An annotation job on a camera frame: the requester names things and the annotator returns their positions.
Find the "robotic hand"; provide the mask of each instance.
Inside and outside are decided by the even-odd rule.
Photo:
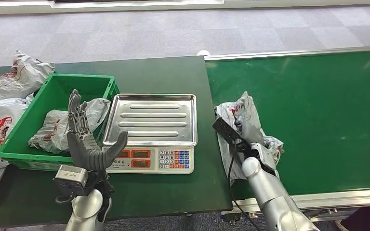
[[[222,118],[213,128],[229,145],[235,146],[237,152],[244,153],[242,171],[270,231],[319,231],[301,213],[278,178],[274,153],[259,143],[247,142],[249,137],[239,136]]]
[[[127,145],[128,132],[121,132],[118,141],[105,153],[102,152],[89,130],[86,117],[87,102],[83,102],[80,107],[80,101],[79,92],[73,90],[68,106],[70,131],[67,134],[67,143],[70,155],[77,167],[88,171],[104,171]]]
[[[80,106],[81,96],[73,90],[69,98],[67,143],[75,166],[61,165],[53,179],[64,195],[58,204],[71,201],[73,214],[66,231],[100,231],[111,208],[113,186],[106,168],[127,145],[128,133],[120,133],[118,141],[106,152],[95,142],[86,117],[87,103]]]

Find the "black cable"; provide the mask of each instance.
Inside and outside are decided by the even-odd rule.
[[[63,205],[63,204],[71,202],[75,197],[76,197],[75,194],[71,194],[70,196],[60,195],[55,198],[54,202],[58,205]]]
[[[235,197],[233,196],[232,188],[231,188],[231,185],[230,185],[230,171],[232,170],[232,165],[233,165],[233,161],[235,160],[235,155],[237,155],[237,153],[236,153],[236,144],[235,144],[234,150],[235,151],[232,152],[230,150],[230,147],[229,147],[229,151],[232,154],[232,160],[230,161],[229,171],[227,173],[227,179],[228,179],[227,183],[228,183],[228,186],[229,186],[230,195],[232,196],[233,202],[236,204],[236,206],[239,208],[239,210],[242,212],[242,214],[245,215],[245,217],[250,221],[250,223],[252,223],[252,225],[257,229],[257,231],[261,231],[261,229],[259,229],[259,227],[256,225],[256,223],[254,223],[253,220],[249,217],[249,214],[246,213],[245,211],[243,211],[243,209],[239,206],[239,204],[235,200]]]

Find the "scale keypad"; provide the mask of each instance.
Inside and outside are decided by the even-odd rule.
[[[189,168],[189,151],[161,150],[159,152],[159,168]]]

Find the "white wall base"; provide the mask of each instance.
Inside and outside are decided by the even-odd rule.
[[[0,14],[302,7],[357,4],[370,4],[370,0],[172,0],[90,3],[55,3],[54,1],[45,0],[0,1]]]

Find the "green table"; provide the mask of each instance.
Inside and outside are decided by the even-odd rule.
[[[232,208],[203,57],[57,64],[57,73],[113,75],[121,93],[191,93],[197,97],[198,144],[192,174],[111,174],[108,219]],[[0,67],[0,74],[9,70]],[[0,183],[0,226],[66,223],[70,205],[56,205],[55,172],[9,167]]]
[[[277,167],[299,207],[370,205],[370,48],[205,60],[213,104],[246,90],[266,134],[285,142]],[[253,197],[247,181],[233,191]]]
[[[186,91],[195,90],[186,88],[190,82],[202,94],[199,85],[206,86],[207,83],[203,79],[188,76],[188,73],[195,71],[188,63],[194,59],[189,58],[188,64],[181,60],[175,67],[172,67],[172,63],[155,65],[154,60],[170,62],[175,59],[150,59],[138,64],[134,61],[58,64],[56,70],[59,73],[114,75],[121,92],[137,93],[149,89],[144,75],[148,78],[152,75],[153,80],[159,80],[162,87],[158,89],[161,89],[161,93],[170,89],[166,81],[177,75],[179,79],[183,78],[179,92],[170,89],[167,93],[190,93]],[[281,157],[278,169],[282,182],[299,207],[370,205],[370,51],[215,56],[206,57],[205,61],[213,105],[235,101],[243,91],[248,91],[254,97],[266,133],[285,142],[286,152]],[[0,68],[0,73],[7,69]],[[198,74],[192,76],[200,76],[202,72],[198,69]],[[135,82],[135,87],[129,87],[130,81],[124,79],[129,77],[132,78],[130,81]],[[211,129],[211,106],[209,103],[200,105],[199,95],[197,98],[197,148],[201,148],[202,139],[208,140],[207,137],[215,135]],[[204,124],[199,121],[200,110],[209,115],[204,118]],[[203,147],[201,151],[195,150],[197,164],[214,162],[210,168],[213,172],[201,170],[205,175],[199,175],[201,172],[196,171],[180,179],[174,176],[147,176],[143,180],[135,175],[113,176],[112,183],[115,182],[115,185],[122,182],[130,187],[116,187],[113,199],[117,203],[113,205],[111,217],[231,209],[217,142],[210,140]],[[53,173],[9,167],[0,184],[0,225],[65,222],[70,215],[69,208],[48,204],[51,198],[50,201],[46,198],[54,197],[57,190],[49,183],[41,183],[43,180],[49,181],[52,176]],[[40,192],[44,192],[45,199],[42,195],[22,189],[33,183]],[[130,199],[132,187],[138,190],[141,185],[151,183],[164,187],[160,194],[151,195],[150,204],[142,199]],[[186,186],[191,184],[199,188],[192,191],[187,189]],[[175,194],[177,187],[190,190],[192,196],[198,197],[197,201],[190,200],[192,197],[188,193]],[[237,181],[233,190],[236,198],[246,199],[240,201],[246,210],[258,211],[255,200],[250,199],[253,195],[245,182]],[[161,194],[182,200],[168,204]],[[18,202],[10,200],[19,196],[21,199]],[[30,200],[34,203],[26,206],[26,201]],[[4,215],[9,216],[7,220],[1,219]]]

